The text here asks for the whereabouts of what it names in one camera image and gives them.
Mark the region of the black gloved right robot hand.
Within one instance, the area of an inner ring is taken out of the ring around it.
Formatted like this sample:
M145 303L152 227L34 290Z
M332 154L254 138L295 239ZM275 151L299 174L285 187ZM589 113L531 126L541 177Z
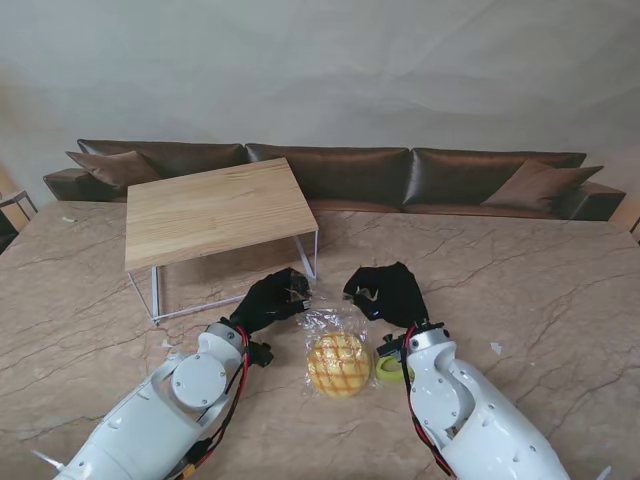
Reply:
M416 278L401 262L357 269L343 294L369 321L384 320L405 329L429 322Z

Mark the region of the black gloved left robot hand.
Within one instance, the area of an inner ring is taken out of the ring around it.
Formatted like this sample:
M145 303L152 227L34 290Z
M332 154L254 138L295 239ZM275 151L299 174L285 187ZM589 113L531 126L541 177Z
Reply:
M229 323L247 335L276 321L287 320L310 308L311 288L305 275L288 267L251 286Z

